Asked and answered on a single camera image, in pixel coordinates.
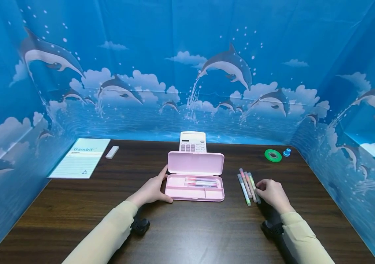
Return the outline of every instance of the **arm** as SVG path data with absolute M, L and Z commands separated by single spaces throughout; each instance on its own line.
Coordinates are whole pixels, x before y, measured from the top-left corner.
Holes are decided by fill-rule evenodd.
M 334 264 L 308 223 L 290 205 L 280 183 L 262 180 L 256 184 L 256 187 L 257 195 L 280 214 L 284 228 L 284 242 L 299 264 Z
M 62 264 L 107 264 L 130 234 L 138 208 L 157 200 L 172 203 L 173 199 L 160 187 L 167 178 L 167 166 L 160 174 L 151 178 L 126 201 L 111 210 L 106 217 L 70 253 Z

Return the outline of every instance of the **hand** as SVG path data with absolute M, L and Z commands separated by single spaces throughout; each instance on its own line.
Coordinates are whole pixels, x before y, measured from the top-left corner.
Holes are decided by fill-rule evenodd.
M 144 204 L 153 203 L 155 201 L 165 201 L 167 203 L 173 203 L 173 199 L 161 192 L 161 184 L 163 180 L 167 178 L 167 167 L 166 165 L 159 175 L 149 179 L 137 192 L 129 196 L 126 200 L 134 203 L 138 208 Z
M 269 205 L 273 206 L 279 214 L 295 212 L 295 209 L 290 205 L 290 201 L 281 183 L 265 179 L 257 183 L 256 187 L 255 192 L 257 195 L 263 198 Z

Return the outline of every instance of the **blue backdrop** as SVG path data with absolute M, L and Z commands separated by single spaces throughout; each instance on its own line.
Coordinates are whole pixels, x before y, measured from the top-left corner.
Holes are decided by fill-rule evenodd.
M 375 0 L 0 1 L 0 242 L 77 137 L 291 144 L 375 255 Z

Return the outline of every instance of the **sleeve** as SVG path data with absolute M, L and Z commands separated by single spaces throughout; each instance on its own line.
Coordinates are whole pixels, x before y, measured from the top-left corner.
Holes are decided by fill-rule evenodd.
M 296 212 L 281 215 L 283 239 L 298 264 L 334 264 L 308 223 Z
M 107 264 L 130 234 L 138 207 L 124 201 L 111 210 L 63 261 L 63 264 Z

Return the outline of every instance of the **blue cap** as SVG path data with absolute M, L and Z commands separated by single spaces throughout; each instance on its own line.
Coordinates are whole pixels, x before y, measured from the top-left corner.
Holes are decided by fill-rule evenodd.
M 292 151 L 291 149 L 286 149 L 286 150 L 283 152 L 283 156 L 285 156 L 285 157 L 290 156 L 290 152 L 291 152 L 291 151 Z

